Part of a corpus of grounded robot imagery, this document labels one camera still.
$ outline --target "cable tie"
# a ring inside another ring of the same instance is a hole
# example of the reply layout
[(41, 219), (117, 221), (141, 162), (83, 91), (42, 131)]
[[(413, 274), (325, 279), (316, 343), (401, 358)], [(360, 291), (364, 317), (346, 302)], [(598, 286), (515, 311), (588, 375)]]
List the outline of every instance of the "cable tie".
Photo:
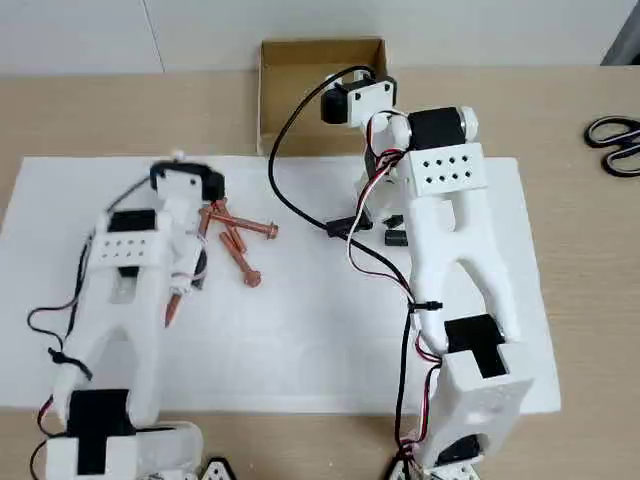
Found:
[(63, 365), (65, 363), (75, 365), (80, 369), (80, 371), (82, 371), (82, 373), (84, 373), (84, 376), (87, 377), (87, 380), (91, 381), (91, 379), (93, 378), (93, 373), (91, 373), (91, 370), (89, 370), (89, 368), (77, 358), (68, 357), (64, 354), (64, 352), (58, 352), (51, 347), (49, 347), (47, 352), (49, 352), (49, 355), (51, 355), (51, 361), (56, 365)]
[(416, 310), (428, 310), (430, 312), (440, 310), (444, 305), (442, 302), (429, 301), (423, 303), (411, 303), (409, 302), (409, 313), (415, 313)]

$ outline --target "black plastic clip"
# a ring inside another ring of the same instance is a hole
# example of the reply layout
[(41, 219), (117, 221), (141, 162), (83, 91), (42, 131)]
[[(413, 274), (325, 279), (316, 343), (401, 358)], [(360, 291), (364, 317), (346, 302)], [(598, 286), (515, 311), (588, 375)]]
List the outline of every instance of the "black plastic clip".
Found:
[(442, 302), (430, 301), (423, 303), (411, 303), (409, 302), (409, 313), (415, 313), (416, 310), (440, 310), (444, 305)]
[[(329, 235), (329, 237), (331, 238), (338, 237), (340, 235), (346, 235), (347, 233), (349, 233), (349, 230), (351, 229), (351, 226), (355, 221), (356, 217), (353, 216), (327, 222), (327, 235)], [(358, 225), (356, 225), (354, 232), (359, 232), (361, 230), (371, 230), (372, 228), (373, 222), (367, 215), (367, 212), (362, 212), (360, 221), (358, 221)]]

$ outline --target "copper bolt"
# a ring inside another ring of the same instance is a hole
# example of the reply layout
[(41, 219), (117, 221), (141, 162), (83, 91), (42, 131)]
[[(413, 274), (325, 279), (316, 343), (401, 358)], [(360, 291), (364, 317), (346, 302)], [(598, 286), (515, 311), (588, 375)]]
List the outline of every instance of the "copper bolt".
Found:
[[(216, 202), (214, 202), (213, 208), (214, 208), (214, 211), (217, 211), (216, 213), (220, 213), (221, 215), (226, 215), (227, 217), (231, 216), (229, 215), (229, 210), (227, 210), (226, 198), (223, 198), (222, 200), (217, 200)], [(233, 225), (229, 225), (228, 223), (225, 223), (224, 226), (227, 228), (227, 233), (229, 233), (229, 236), (231, 237), (231, 240), (233, 240), (233, 243), (235, 244), (238, 251), (240, 253), (247, 253), (247, 245), (244, 243), (244, 241), (242, 240), (242, 237), (238, 233), (238, 229)]]
[(249, 285), (250, 287), (257, 287), (258, 285), (260, 285), (260, 272), (251, 269), (242, 254), (236, 249), (229, 234), (227, 232), (222, 232), (220, 234), (220, 240), (222, 241), (222, 243), (224, 243), (224, 246), (227, 247), (227, 251), (231, 254), (233, 259), (240, 267), (240, 270), (242, 270), (242, 272), (244, 273), (245, 285)]
[(173, 321), (173, 317), (176, 314), (176, 310), (178, 310), (178, 305), (180, 304), (180, 300), (182, 300), (182, 295), (178, 295), (174, 293), (171, 295), (169, 299), (169, 303), (167, 303), (167, 311), (164, 317), (164, 326), (165, 328), (171, 325)]
[(198, 233), (203, 237), (207, 236), (207, 229), (209, 228), (209, 222), (211, 219), (209, 218), (209, 213), (211, 212), (208, 208), (200, 209), (200, 225), (198, 225)]
[(276, 238), (278, 235), (278, 226), (273, 222), (269, 225), (265, 225), (263, 223), (246, 220), (244, 218), (222, 215), (217, 212), (211, 212), (210, 216), (213, 220), (218, 220), (219, 222), (227, 225), (233, 225), (234, 227), (246, 228), (247, 230), (253, 230), (254, 232), (264, 233), (269, 239)]

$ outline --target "wooden table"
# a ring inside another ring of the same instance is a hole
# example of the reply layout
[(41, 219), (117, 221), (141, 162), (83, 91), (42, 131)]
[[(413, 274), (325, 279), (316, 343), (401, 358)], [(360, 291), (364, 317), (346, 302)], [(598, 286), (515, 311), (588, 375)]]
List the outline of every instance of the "wooden table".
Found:
[[(602, 152), (581, 134), (598, 115), (640, 116), (640, 69), (448, 68), (396, 78), (401, 108), (473, 106), (486, 154), (520, 160), (563, 410), (523, 420), (480, 466), (482, 477), (633, 477), (640, 179), (605, 175)], [(23, 155), (252, 154), (256, 88), (253, 73), (2, 79), (0, 215)], [(228, 455), (240, 479), (377, 479), (393, 451), (391, 418), (172, 417), (198, 423), (207, 452)], [(33, 414), (3, 410), (0, 422), (0, 478), (26, 478)]]

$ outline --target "white wall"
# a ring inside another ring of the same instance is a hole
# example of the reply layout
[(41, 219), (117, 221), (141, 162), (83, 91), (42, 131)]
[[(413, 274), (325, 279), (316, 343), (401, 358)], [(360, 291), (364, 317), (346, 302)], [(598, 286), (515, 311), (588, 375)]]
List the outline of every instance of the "white wall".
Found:
[(252, 68), (263, 38), (351, 35), (394, 66), (599, 64), (635, 3), (0, 0), (0, 74)]

